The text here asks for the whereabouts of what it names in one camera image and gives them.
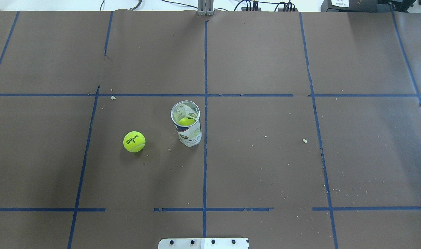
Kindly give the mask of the yellow Wilson tennis ball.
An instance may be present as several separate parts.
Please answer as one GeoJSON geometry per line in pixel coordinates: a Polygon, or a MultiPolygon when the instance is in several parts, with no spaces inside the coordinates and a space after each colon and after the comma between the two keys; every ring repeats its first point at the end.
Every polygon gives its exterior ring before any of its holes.
{"type": "Polygon", "coordinates": [[[145,147],[146,139],[143,134],[137,131],[131,131],[125,135],[123,146],[128,152],[137,153],[145,147]]]}

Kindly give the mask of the tennis ball inside can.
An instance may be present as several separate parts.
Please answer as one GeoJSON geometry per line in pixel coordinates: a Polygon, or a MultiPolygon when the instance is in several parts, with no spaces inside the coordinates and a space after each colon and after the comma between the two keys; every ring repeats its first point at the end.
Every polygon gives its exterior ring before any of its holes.
{"type": "Polygon", "coordinates": [[[196,123],[196,120],[191,117],[185,117],[178,121],[179,126],[182,126],[182,127],[192,126],[195,123],[196,123]]]}

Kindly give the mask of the clear tennis ball can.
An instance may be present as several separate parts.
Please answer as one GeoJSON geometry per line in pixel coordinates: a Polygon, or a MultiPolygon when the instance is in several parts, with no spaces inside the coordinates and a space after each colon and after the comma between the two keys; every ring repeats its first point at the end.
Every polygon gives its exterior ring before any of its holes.
{"type": "Polygon", "coordinates": [[[170,117],[175,124],[179,140],[187,147],[198,145],[201,141],[200,115],[198,105],[189,100],[180,101],[171,109],[170,117]],[[194,118],[196,123],[188,127],[179,126],[178,121],[185,117],[194,118]]]}

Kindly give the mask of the aluminium frame post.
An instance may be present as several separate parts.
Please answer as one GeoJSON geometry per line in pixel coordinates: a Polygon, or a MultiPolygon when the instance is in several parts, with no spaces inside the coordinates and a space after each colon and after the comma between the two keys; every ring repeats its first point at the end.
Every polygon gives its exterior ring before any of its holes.
{"type": "Polygon", "coordinates": [[[198,0],[197,1],[198,16],[213,16],[215,14],[213,0],[198,0]]]}

